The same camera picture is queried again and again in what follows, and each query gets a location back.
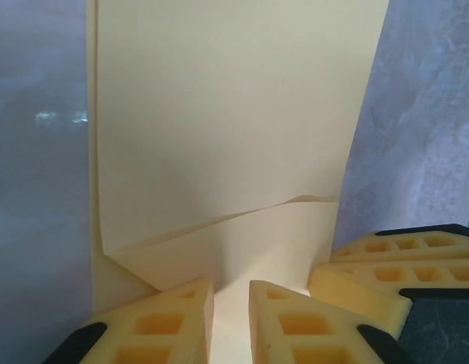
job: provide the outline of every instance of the gray background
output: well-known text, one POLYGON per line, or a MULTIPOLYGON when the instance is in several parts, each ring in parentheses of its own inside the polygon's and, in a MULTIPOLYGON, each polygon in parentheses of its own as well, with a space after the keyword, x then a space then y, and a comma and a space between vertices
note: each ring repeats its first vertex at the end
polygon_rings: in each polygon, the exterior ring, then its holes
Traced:
MULTIPOLYGON (((90 314, 83 0, 0 0, 0 363, 90 314)), ((469 0, 393 0, 335 235, 469 222, 469 0)))

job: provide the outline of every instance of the folded paper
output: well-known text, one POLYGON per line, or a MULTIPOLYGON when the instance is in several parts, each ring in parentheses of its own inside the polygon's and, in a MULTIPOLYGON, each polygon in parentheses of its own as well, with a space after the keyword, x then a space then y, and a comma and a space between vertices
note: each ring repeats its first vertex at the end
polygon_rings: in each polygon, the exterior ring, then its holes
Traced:
POLYGON ((97 309, 209 275, 212 362, 249 362, 248 281, 329 258, 386 6, 90 5, 97 309))

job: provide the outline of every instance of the cream paper sheet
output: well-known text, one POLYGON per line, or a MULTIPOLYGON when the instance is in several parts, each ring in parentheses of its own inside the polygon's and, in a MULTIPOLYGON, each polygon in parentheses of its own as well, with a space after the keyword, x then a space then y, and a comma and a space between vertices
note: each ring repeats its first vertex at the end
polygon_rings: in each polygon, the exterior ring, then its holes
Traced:
POLYGON ((97 310, 209 275, 212 362, 250 362, 248 281, 303 290, 327 260, 386 6, 90 7, 97 310))

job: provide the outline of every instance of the square hole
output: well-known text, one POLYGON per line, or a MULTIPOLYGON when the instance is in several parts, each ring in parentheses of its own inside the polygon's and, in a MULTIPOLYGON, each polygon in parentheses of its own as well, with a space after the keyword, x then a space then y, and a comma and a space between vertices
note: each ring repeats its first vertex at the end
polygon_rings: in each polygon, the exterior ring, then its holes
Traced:
POLYGON ((418 244, 417 239, 400 239, 396 240, 396 245, 400 250, 407 249, 419 249, 420 245, 418 244))
POLYGON ((444 281, 445 278, 437 267, 415 267, 415 275, 422 282, 444 281))
POLYGON ((266 296, 271 300, 286 300, 288 298, 286 294, 275 292, 274 290, 266 292, 266 296))
POLYGON ((329 321, 323 315, 283 313, 279 320, 285 335, 334 334, 329 321))
POLYGON ((184 315, 152 313, 140 317, 133 329, 141 335, 176 335, 182 326, 184 315))
POLYGON ((431 248, 455 245, 455 241, 451 237, 446 237, 444 235, 425 237, 423 240, 425 240, 425 243, 427 243, 427 245, 431 248))
POLYGON ((379 241, 376 243, 368 243, 364 246, 364 250, 368 253, 389 252, 392 248, 387 241, 379 241))
POLYGON ((449 267, 449 271, 458 281, 469 282, 469 265, 463 267, 449 267))
POLYGON ((296 364, 358 364, 345 347, 292 347, 296 364))
POLYGON ((120 347, 115 364, 166 364, 170 353, 170 347, 120 347))
POLYGON ((408 279, 408 276, 402 267, 374 268, 374 275, 377 279, 384 282, 402 282, 408 279))

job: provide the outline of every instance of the yellow plastic block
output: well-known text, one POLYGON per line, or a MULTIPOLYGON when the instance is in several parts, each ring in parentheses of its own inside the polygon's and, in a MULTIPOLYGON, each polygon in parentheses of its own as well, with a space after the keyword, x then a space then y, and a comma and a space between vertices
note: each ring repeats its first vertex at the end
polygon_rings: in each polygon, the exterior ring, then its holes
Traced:
POLYGON ((87 322, 108 328, 81 364, 206 364, 214 300, 208 279, 192 281, 87 322))
POLYGON ((250 282, 253 364, 380 364, 357 331, 363 324, 378 326, 276 284, 250 282))
POLYGON ((331 262, 383 262, 469 258, 469 237, 441 231, 369 234, 331 254, 331 262))
POLYGON ((469 288, 469 259, 329 263, 309 281, 312 297, 371 318, 395 338, 411 308, 403 288, 469 288))

